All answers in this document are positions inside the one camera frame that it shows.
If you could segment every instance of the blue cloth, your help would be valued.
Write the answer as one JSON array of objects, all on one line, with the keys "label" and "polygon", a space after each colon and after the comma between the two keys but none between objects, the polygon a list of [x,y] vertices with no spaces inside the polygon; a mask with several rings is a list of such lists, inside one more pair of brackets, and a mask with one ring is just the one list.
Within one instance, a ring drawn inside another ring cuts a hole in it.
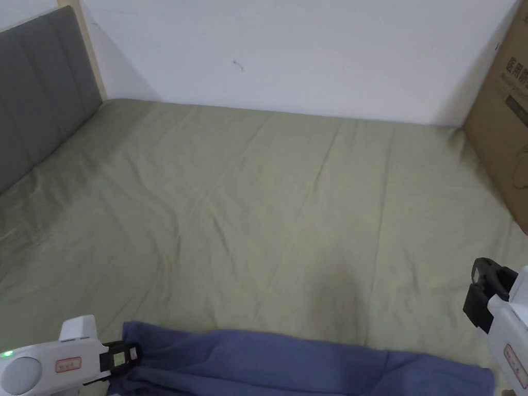
[{"label": "blue cloth", "polygon": [[123,327],[143,361],[108,394],[195,396],[492,396],[488,369],[434,356],[219,330],[192,334],[139,322]]}]

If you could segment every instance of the wrinkle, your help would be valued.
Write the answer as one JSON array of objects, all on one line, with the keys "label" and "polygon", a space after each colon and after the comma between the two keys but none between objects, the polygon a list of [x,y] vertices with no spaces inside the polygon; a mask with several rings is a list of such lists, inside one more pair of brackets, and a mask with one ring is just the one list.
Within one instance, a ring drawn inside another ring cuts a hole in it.
[{"label": "wrinkle", "polygon": [[[383,186],[383,192],[382,192],[382,198],[381,198],[381,215],[380,215],[380,222],[378,225],[378,241],[376,243],[376,253],[374,255],[374,271],[372,276],[372,283],[370,287],[370,296],[369,296],[369,306],[368,306],[368,315],[372,312],[372,300],[374,297],[374,286],[376,283],[376,277],[378,275],[378,255],[380,252],[380,240],[381,240],[381,229],[383,225],[383,216],[385,213],[385,206],[386,206],[386,198],[387,198],[387,189],[389,187],[389,172],[390,172],[390,164],[391,164],[391,152],[394,145],[394,138],[395,138],[395,131],[392,131],[391,139],[389,141],[389,147],[387,149],[387,155],[385,157],[385,183]],[[366,327],[366,336],[365,336],[365,346],[368,346],[369,344],[369,333],[370,333],[370,320],[368,323],[368,326]]]}]

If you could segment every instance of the gray upholstered headboard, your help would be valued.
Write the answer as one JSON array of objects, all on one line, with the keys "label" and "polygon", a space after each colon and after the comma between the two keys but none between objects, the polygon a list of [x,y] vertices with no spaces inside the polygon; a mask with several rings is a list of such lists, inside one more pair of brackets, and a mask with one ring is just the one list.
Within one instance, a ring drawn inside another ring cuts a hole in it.
[{"label": "gray upholstered headboard", "polygon": [[0,193],[101,105],[73,9],[0,32]]}]

